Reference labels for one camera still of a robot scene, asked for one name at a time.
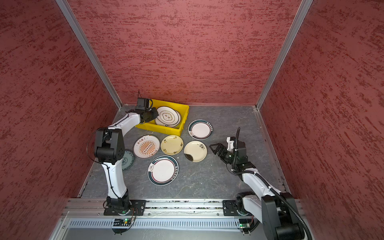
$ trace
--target gray tabletop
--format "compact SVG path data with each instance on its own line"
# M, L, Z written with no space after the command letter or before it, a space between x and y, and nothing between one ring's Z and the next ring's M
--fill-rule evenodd
M132 106L124 106L118 118L125 115L125 111ZM201 162L191 162L183 151L173 155L179 164L176 179L165 186L154 185L147 175L149 164L153 159L165 155L161 150L149 159L135 158L132 167L123 171L124 181L129 197L135 198L234 198L237 193L250 191L250 187L239 177L232 175L225 164L209 149L210 144L222 143L226 146L227 137L234 136L241 127L239 140L246 143L247 156L263 177L277 187L278 178L271 169L270 160L260 127L256 121L252 107L203 107L191 106L181 138L186 145L194 141L188 134L188 125L196 119L208 120L214 130L212 135L201 140L207 148L208 154ZM133 128L124 137L126 149L133 150L133 145L141 136L152 134L160 141L166 134ZM106 197L108 192L106 177L99 164L88 179L88 184L81 197Z

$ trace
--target red panel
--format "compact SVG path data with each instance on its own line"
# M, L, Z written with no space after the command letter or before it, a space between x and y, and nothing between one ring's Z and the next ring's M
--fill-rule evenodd
M301 0L69 0L124 103L255 104Z
M317 240L384 236L383 13L315 0L262 107Z
M0 22L0 239L47 239L116 107L55 1L2 1Z

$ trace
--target orange sunburst pattern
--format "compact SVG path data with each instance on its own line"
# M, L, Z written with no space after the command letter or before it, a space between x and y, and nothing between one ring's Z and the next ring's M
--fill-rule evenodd
M145 141L140 145L140 153L143 155L150 155L156 149L156 144L154 141Z

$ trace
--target yellow bin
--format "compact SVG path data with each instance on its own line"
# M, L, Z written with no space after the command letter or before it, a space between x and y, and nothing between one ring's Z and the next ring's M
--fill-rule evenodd
M172 108L173 110L178 111L181 115L181 122L175 128L157 125L155 123L155 120L152 120L144 124L138 124L136 125L136 127L140 129L149 130L149 131L165 133L168 135L177 135L180 137L181 132L184 129L185 121L187 120L189 106L184 104L179 104L179 103L170 103L166 101L160 101L156 99L152 99L152 100L153 100L153 106L155 108L166 106L166 107Z

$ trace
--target plate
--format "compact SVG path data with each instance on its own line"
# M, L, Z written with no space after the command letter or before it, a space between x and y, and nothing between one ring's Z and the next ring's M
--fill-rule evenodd
M160 141L153 135L145 135L139 138L133 146L136 157L147 159L154 156L160 149Z
M200 162L207 156L207 147L200 141L189 142L184 148L184 155L192 162Z
M179 172L177 161L168 155L153 160L148 167L149 180L159 186L170 184Z
M157 112L159 113L159 116L157 119L166 125L177 125L180 121L179 115L176 113L175 110L169 107L159 107L157 109Z
M204 119L197 119L188 126L188 132L191 137L197 140L204 140L211 136L214 128L212 125Z
M165 127L177 127L177 125L181 122L181 115L178 111L175 111L177 113L177 115L179 116L179 121L177 123L175 123L174 125L168 125L168 124L164 124L162 123L160 120L158 120L157 118L155 118L155 123L156 125L160 125L160 126L165 126Z
M121 163L122 170L124 171L129 169L133 164L133 160L134 160L133 153L129 150L125 150L124 156L122 157L121 160L122 160L122 163Z
M184 142L183 139L181 139L179 136L169 135L161 141L160 146L163 153L168 155L175 155L181 152L184 146Z

